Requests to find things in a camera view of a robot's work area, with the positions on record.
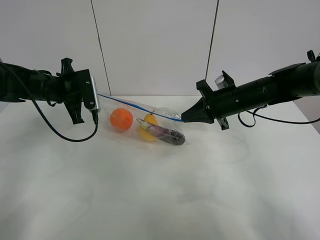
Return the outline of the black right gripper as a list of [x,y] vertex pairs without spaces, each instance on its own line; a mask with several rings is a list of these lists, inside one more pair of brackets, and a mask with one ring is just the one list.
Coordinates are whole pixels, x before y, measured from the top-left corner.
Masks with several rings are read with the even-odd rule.
[[213,91],[205,80],[196,83],[196,88],[202,97],[181,114],[184,123],[213,124],[217,121],[222,130],[229,129],[227,117],[240,112],[241,108],[235,104],[247,86],[245,84],[235,86],[234,80],[226,72],[222,74],[228,83],[228,87],[223,89]]

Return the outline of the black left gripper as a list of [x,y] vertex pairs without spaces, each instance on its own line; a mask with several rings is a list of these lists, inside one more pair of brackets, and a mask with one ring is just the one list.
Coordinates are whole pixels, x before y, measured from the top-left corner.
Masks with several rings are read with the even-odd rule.
[[[61,71],[57,75],[63,81],[65,92],[69,95],[75,94],[84,102],[88,110],[95,109],[95,85],[89,69],[74,71],[72,67],[73,60],[64,58],[61,60]],[[81,101],[64,102],[74,125],[83,124],[85,121],[81,116]]]

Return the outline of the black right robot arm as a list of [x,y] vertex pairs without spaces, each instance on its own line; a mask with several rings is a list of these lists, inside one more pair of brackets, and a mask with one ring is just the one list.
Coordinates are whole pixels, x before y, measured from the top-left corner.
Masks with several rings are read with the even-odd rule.
[[196,83],[200,100],[181,114],[184,123],[215,121],[222,130],[229,128],[227,117],[266,105],[291,102],[320,94],[320,63],[297,63],[278,69],[269,76],[236,86],[223,71],[213,91],[205,80]]

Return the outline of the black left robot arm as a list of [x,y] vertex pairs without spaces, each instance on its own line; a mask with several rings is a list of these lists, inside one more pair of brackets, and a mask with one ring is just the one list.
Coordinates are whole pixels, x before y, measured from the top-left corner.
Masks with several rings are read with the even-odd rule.
[[31,70],[9,63],[0,64],[0,100],[22,103],[43,101],[49,106],[64,104],[72,123],[82,124],[82,106],[98,122],[100,104],[94,78],[88,69],[75,71],[73,60],[61,60],[61,72],[52,75],[47,70]]

